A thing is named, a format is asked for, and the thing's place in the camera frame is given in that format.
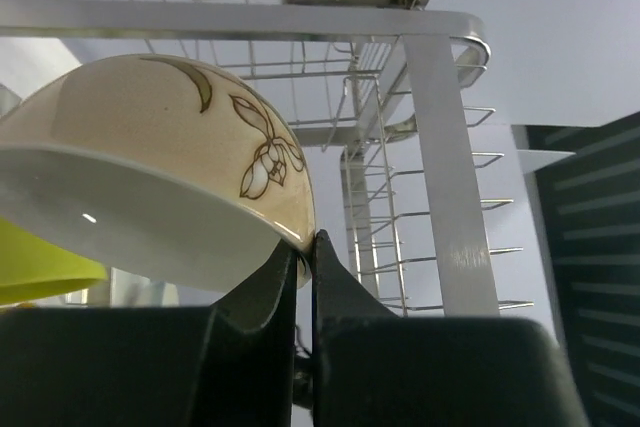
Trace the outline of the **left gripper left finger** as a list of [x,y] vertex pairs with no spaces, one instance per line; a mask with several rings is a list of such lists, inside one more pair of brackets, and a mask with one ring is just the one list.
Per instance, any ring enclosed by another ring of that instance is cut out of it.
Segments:
[[5,426],[286,426],[297,256],[279,244],[200,307],[1,316]]

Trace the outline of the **lime green bowl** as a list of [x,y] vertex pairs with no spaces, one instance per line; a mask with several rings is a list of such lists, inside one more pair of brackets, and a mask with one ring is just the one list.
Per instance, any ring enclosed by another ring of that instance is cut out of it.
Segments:
[[1,304],[31,302],[107,279],[98,262],[66,251],[1,219]]

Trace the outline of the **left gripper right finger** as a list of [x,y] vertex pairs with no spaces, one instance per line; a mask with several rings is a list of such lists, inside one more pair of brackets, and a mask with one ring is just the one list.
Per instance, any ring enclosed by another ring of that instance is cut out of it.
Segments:
[[329,235],[311,260],[318,426],[585,426],[565,355],[538,323],[401,317],[343,267]]

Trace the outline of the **beige patterned bowl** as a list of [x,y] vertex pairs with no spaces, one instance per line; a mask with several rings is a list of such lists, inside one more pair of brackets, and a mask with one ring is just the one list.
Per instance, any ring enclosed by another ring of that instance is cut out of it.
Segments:
[[108,267],[217,292],[279,244],[307,283],[316,232],[278,110],[227,71],[159,54],[84,64],[3,116],[1,214]]

